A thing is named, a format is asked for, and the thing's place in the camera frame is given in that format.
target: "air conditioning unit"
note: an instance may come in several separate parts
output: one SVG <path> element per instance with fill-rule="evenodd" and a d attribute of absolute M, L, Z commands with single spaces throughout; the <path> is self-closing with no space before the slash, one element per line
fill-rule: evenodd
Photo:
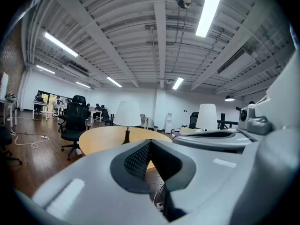
<path fill-rule="evenodd" d="M 89 74 L 85 71 L 83 71 L 82 69 L 76 67 L 75 65 L 73 65 L 72 63 L 68 63 L 67 65 L 62 65 L 62 67 L 67 70 L 68 72 L 76 75 L 76 76 L 79 76 L 79 77 L 88 77 Z"/>
<path fill-rule="evenodd" d="M 242 47 L 222 67 L 220 67 L 217 72 L 221 77 L 230 79 L 251 66 L 253 60 L 254 57 Z"/>

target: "white lampshade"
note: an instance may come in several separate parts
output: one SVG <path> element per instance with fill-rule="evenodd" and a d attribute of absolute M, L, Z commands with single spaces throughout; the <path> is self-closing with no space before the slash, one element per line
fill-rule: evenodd
<path fill-rule="evenodd" d="M 196 128 L 206 130 L 216 130 L 217 127 L 217 111 L 214 104 L 201 104 Z"/>
<path fill-rule="evenodd" d="M 113 123 L 120 126 L 134 127 L 142 124 L 140 106 L 137 102 L 122 101 L 119 104 Z"/>

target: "ceiling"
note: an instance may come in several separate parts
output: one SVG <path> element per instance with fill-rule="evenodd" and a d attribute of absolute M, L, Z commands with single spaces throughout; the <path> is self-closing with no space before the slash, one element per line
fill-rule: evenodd
<path fill-rule="evenodd" d="M 92 88 L 174 84 L 235 97 L 266 90 L 294 50 L 289 23 L 274 0 L 221 0 L 205 38 L 195 35 L 204 0 L 182 9 L 177 0 L 41 0 L 24 20 L 27 62 Z M 58 49 L 45 31 L 78 57 Z M 218 69 L 241 47 L 253 59 L 224 78 Z M 72 63 L 80 78 L 63 68 Z"/>

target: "wooden floor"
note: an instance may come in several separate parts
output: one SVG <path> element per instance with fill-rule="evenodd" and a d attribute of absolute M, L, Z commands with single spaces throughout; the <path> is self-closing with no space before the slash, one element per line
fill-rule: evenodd
<path fill-rule="evenodd" d="M 65 167 L 69 166 L 83 155 L 77 155 L 75 152 L 71 155 L 71 161 L 67 160 L 69 149 L 64 152 L 60 150 L 62 145 L 68 145 L 72 142 L 63 140 L 58 131 L 57 118 L 50 116 L 48 121 L 32 120 L 32 112 L 20 112 L 17 118 L 17 126 L 13 129 L 16 133 L 28 133 L 35 135 L 16 134 L 19 138 L 17 143 L 33 143 L 42 141 L 41 135 L 46 135 L 49 140 L 39 143 L 39 148 L 34 149 L 30 145 L 16 145 L 15 137 L 13 143 L 7 146 L 13 155 L 12 157 L 19 158 L 23 165 L 19 165 L 17 161 L 9 161 L 8 167 L 14 177 L 15 188 L 31 197 L 35 191 L 50 177 L 58 173 Z M 104 123 L 95 121 L 92 128 L 102 127 Z M 150 197 L 153 199 L 157 189 L 161 188 L 164 182 L 161 180 L 156 170 L 148 172 L 146 181 L 151 185 Z M 159 190 L 155 202 L 162 202 L 162 197 L 159 195 Z"/>

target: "black lamp stand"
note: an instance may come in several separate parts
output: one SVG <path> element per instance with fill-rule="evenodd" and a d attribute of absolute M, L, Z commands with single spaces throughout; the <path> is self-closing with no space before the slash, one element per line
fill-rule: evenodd
<path fill-rule="evenodd" d="M 127 130 L 125 131 L 125 140 L 124 140 L 124 142 L 122 144 L 126 144 L 126 143 L 130 142 L 129 141 L 129 133 L 130 133 L 129 127 L 127 127 Z"/>

